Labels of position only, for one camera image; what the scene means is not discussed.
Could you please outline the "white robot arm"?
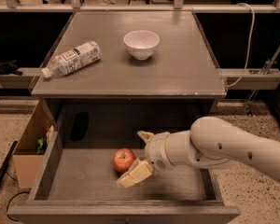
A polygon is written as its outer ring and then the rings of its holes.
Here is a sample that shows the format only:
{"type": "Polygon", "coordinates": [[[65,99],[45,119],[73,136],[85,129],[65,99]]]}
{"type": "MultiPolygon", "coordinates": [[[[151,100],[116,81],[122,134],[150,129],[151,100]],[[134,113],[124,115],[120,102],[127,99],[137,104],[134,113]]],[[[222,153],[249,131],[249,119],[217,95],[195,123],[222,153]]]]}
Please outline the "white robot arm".
{"type": "Polygon", "coordinates": [[[140,131],[146,143],[145,158],[135,160],[118,185],[132,187],[155,170],[188,165],[198,169],[221,168],[238,161],[280,183],[280,142],[248,133],[223,119],[203,117],[178,133],[140,131]]]}

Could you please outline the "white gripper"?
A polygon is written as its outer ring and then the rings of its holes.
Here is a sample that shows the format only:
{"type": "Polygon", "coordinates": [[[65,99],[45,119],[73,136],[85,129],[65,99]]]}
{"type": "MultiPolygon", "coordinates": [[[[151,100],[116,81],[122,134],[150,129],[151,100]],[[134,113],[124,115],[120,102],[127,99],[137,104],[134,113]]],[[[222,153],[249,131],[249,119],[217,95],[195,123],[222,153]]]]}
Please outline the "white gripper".
{"type": "Polygon", "coordinates": [[[166,154],[166,138],[168,133],[151,133],[138,131],[137,135],[146,143],[145,160],[136,159],[118,180],[120,188],[132,187],[147,178],[156,170],[165,170],[171,167],[166,154]]]}

